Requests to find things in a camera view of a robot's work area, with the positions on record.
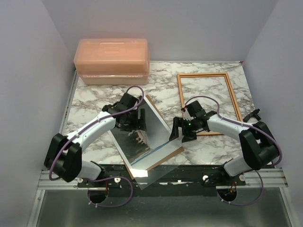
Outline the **landscape photo print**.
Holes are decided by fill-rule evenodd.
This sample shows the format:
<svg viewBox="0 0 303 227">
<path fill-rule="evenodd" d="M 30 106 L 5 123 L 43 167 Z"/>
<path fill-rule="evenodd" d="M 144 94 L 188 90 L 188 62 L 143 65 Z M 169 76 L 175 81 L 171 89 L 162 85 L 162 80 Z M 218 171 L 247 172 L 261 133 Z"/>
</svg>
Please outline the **landscape photo print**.
<svg viewBox="0 0 303 227">
<path fill-rule="evenodd" d="M 108 132 L 132 178 L 138 177 L 138 171 L 150 171 L 184 151 L 180 140 L 169 141 L 171 129 L 149 96 L 139 109 L 145 110 L 145 131 L 114 128 Z"/>
</svg>

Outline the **orange wooden picture frame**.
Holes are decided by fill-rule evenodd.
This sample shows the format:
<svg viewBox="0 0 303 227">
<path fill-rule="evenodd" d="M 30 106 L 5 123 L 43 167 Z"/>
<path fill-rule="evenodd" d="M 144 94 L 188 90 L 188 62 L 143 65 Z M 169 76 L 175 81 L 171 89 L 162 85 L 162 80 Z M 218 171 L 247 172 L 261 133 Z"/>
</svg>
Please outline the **orange wooden picture frame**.
<svg viewBox="0 0 303 227">
<path fill-rule="evenodd" d="M 179 73 L 177 75 L 181 106 L 198 95 L 214 98 L 220 104 L 220 114 L 242 121 L 243 117 L 227 72 Z"/>
</svg>

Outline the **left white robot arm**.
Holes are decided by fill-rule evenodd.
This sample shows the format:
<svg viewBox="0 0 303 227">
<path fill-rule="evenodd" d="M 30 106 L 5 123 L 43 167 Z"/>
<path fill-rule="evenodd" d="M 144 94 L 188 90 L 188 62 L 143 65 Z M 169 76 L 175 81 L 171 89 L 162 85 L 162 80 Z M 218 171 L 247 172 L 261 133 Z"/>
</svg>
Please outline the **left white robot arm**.
<svg viewBox="0 0 303 227">
<path fill-rule="evenodd" d="M 116 106 L 106 105 L 93 120 L 81 128 L 68 135 L 54 135 L 44 162 L 44 166 L 49 169 L 49 179 L 71 182 L 75 178 L 83 178 L 95 187 L 101 186 L 105 181 L 104 168 L 92 161 L 82 160 L 82 152 L 114 128 L 127 132 L 146 131 L 145 109 L 132 107 L 121 111 Z"/>
</svg>

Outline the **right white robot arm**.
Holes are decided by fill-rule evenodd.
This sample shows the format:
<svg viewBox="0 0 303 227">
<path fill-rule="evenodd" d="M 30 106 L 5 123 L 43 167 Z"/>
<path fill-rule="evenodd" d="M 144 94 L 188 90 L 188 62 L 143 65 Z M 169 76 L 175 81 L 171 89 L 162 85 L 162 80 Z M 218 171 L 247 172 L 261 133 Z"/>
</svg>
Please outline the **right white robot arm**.
<svg viewBox="0 0 303 227">
<path fill-rule="evenodd" d="M 179 128 L 183 143 L 196 140 L 200 130 L 219 132 L 240 143 L 242 155 L 225 163 L 224 170 L 218 173 L 218 181 L 223 185 L 229 185 L 242 172 L 260 170 L 274 159 L 278 158 L 278 163 L 282 159 L 280 146 L 263 122 L 243 123 L 219 116 L 214 111 L 195 115 L 192 120 L 174 117 L 169 141 L 179 137 Z"/>
</svg>

